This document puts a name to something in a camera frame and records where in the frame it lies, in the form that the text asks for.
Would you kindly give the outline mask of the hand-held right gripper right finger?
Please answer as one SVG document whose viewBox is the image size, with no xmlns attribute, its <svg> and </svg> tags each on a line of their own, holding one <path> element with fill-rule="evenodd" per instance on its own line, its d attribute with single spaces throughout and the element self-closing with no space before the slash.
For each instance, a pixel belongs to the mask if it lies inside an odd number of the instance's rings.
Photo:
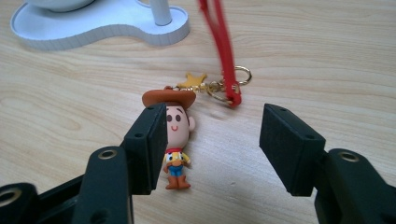
<svg viewBox="0 0 396 224">
<path fill-rule="evenodd" d="M 287 192 L 315 192 L 319 224 L 396 224 L 396 188 L 362 155 L 325 151 L 325 138 L 287 108 L 263 108 L 260 148 Z"/>
</svg>

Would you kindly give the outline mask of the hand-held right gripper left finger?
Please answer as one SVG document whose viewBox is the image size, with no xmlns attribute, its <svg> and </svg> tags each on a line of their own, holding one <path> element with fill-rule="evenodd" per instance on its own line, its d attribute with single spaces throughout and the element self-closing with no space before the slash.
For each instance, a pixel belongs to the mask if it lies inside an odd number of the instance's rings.
<svg viewBox="0 0 396 224">
<path fill-rule="evenodd" d="M 120 146 L 91 154 L 72 224 L 134 224 L 133 197 L 156 189 L 166 146 L 166 105 L 151 105 Z"/>
</svg>

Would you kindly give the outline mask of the white cracked-egg bowl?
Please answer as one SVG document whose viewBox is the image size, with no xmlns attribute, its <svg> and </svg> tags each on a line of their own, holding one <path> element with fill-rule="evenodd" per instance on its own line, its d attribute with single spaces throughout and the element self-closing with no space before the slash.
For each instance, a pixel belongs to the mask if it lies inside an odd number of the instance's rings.
<svg viewBox="0 0 396 224">
<path fill-rule="evenodd" d="M 24 0 L 35 7 L 48 9 L 54 12 L 67 12 L 85 7 L 94 0 Z"/>
</svg>

